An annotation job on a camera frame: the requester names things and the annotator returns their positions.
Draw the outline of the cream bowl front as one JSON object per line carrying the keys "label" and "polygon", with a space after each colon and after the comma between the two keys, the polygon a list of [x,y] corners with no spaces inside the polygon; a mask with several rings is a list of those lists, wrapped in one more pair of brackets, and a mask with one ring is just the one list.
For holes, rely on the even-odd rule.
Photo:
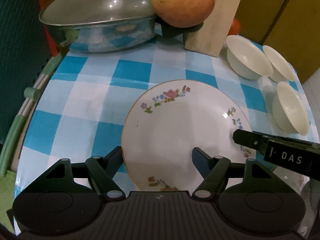
{"label": "cream bowl front", "polygon": [[310,125],[306,107],[288,83],[281,81],[277,84],[272,114],[277,125],[287,134],[308,135]]}

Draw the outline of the cream bowl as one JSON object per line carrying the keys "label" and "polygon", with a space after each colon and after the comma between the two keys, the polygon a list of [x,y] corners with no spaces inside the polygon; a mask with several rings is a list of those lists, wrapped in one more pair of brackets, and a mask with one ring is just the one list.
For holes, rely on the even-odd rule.
{"label": "cream bowl", "polygon": [[249,80],[258,80],[273,74],[268,58],[248,39],[229,35],[226,38],[226,45],[228,63],[236,74]]}
{"label": "cream bowl", "polygon": [[277,125],[287,134],[308,135],[310,125],[306,107],[288,83],[281,81],[277,84],[272,114]]}
{"label": "cream bowl", "polygon": [[263,53],[273,67],[273,74],[270,76],[272,81],[279,83],[295,80],[293,67],[279,52],[268,45],[263,45]]}

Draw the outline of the cream plate colourful floral rim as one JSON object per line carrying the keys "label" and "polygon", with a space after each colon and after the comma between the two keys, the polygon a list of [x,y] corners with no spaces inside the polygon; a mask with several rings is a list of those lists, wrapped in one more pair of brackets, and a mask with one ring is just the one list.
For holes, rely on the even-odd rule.
{"label": "cream plate colourful floral rim", "polygon": [[234,163],[256,151],[233,141],[237,129],[251,130],[240,107],[217,88],[194,80],[174,80],[147,90],[131,107],[121,135],[127,172],[141,191],[193,192],[202,176],[191,153]]}

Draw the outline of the blue white checkered tablecloth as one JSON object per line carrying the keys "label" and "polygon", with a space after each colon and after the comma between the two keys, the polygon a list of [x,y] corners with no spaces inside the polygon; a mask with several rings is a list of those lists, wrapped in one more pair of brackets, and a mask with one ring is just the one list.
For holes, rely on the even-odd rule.
{"label": "blue white checkered tablecloth", "polygon": [[214,199],[197,200],[187,190],[141,191],[124,160],[113,178],[124,200],[104,200],[90,185],[85,161],[121,147],[133,104],[174,80],[199,81],[226,94],[248,119],[249,132],[319,143],[312,114],[308,135],[281,130],[272,114],[277,83],[240,77],[228,63],[226,45],[218,57],[162,37],[115,53],[70,51],[24,140],[12,206],[20,239],[302,238],[310,207],[303,192],[319,180],[266,162],[257,150],[244,163],[231,161],[227,186]]}

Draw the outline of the green towel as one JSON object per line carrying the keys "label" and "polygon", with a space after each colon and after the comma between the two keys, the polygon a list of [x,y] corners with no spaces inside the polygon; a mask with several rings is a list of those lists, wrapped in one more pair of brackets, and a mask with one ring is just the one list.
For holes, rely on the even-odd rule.
{"label": "green towel", "polygon": [[14,233],[7,211],[12,208],[14,201],[14,186],[16,173],[7,171],[4,177],[1,177],[0,185],[0,208],[1,208],[1,224],[5,226],[10,232]]}

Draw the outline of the green white hoop tube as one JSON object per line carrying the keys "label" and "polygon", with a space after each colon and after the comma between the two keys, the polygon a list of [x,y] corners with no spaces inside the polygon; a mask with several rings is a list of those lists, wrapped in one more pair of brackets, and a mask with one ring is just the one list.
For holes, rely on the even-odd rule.
{"label": "green white hoop tube", "polygon": [[37,103],[44,90],[44,85],[49,81],[51,76],[56,71],[57,67],[61,63],[63,56],[58,53],[55,57],[52,57],[45,65],[41,74],[35,81],[33,87],[27,87],[24,90],[24,102],[15,116],[12,125],[10,126],[7,137],[4,141],[3,148],[1,150],[1,177],[5,176],[9,167],[9,161],[14,152],[17,139],[20,135],[21,129],[27,119],[31,108]]}

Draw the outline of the wooden knife block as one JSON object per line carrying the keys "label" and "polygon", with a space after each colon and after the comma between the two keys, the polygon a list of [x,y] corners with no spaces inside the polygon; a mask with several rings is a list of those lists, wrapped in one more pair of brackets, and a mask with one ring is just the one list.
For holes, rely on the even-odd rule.
{"label": "wooden knife block", "polygon": [[215,0],[215,7],[202,28],[184,36],[184,48],[214,57],[219,56],[239,3],[240,0]]}

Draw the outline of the red tomato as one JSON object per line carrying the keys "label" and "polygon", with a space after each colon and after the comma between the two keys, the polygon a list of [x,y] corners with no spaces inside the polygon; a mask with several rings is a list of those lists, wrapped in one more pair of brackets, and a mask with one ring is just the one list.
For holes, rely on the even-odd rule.
{"label": "red tomato", "polygon": [[228,35],[238,35],[240,33],[241,24],[237,18],[233,19]]}

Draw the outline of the wooden cabinet doors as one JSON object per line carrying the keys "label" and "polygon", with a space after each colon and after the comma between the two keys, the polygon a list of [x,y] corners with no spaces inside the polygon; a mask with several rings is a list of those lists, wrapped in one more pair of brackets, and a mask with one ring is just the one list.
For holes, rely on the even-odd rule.
{"label": "wooden cabinet doors", "polygon": [[319,67],[319,0],[240,0],[234,18],[240,35],[279,49],[302,80]]}

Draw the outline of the teal foam mat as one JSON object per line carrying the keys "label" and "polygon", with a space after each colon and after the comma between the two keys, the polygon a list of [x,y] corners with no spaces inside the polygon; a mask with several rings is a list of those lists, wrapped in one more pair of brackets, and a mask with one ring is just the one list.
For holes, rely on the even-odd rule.
{"label": "teal foam mat", "polygon": [[1,143],[52,57],[39,13],[39,0],[1,0]]}

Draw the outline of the steel pot with lid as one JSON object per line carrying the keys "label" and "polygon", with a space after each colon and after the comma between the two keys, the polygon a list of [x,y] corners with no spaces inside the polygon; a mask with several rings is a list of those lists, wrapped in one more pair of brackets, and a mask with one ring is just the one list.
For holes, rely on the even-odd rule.
{"label": "steel pot with lid", "polygon": [[53,40],[71,50],[106,53],[145,43],[159,26],[165,37],[196,32],[203,24],[177,28],[159,18],[150,0],[53,0],[39,14]]}

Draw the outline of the red apple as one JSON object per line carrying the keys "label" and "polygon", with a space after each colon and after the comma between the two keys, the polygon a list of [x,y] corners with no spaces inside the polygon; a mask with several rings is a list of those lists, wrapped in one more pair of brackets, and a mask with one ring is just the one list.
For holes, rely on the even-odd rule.
{"label": "red apple", "polygon": [[189,28],[208,18],[215,7],[215,0],[151,0],[151,4],[167,24]]}

